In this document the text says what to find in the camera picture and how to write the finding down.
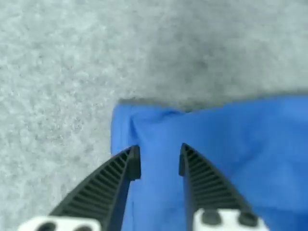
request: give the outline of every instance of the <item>blue cloth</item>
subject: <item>blue cloth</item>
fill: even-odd
[[[185,231],[181,144],[204,154],[273,231],[308,230],[308,97],[227,104],[185,113],[119,104],[112,154],[137,144],[122,231]]]

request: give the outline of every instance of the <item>gray carpet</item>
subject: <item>gray carpet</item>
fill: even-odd
[[[0,229],[109,157],[120,99],[200,108],[308,89],[305,0],[0,0]]]

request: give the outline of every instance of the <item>blue fabric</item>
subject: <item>blue fabric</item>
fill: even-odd
[[[113,154],[137,144],[141,180],[131,184],[123,231],[185,231],[181,144],[204,154],[273,231],[308,230],[308,97],[231,103],[185,113],[119,104]]]

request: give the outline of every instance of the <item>screw hole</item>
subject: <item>screw hole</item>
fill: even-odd
[[[55,231],[56,225],[53,222],[47,222],[42,224],[37,231]]]
[[[81,227],[75,229],[74,231],[92,231],[92,229],[89,226],[81,226]]]
[[[241,212],[238,221],[240,224],[248,227],[256,227],[258,225],[258,217],[251,212]]]

